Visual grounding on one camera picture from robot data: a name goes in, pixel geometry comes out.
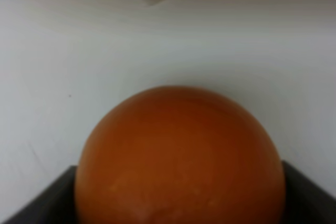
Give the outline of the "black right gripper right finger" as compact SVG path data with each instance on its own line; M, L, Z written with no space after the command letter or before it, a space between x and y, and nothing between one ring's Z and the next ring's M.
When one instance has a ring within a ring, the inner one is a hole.
M335 198L288 162L282 164L286 176L286 205L281 223L335 224Z

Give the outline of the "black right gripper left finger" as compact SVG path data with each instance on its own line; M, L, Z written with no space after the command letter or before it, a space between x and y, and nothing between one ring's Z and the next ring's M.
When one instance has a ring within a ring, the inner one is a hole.
M40 195L4 223L78 223L74 198L76 169L75 166L69 167Z

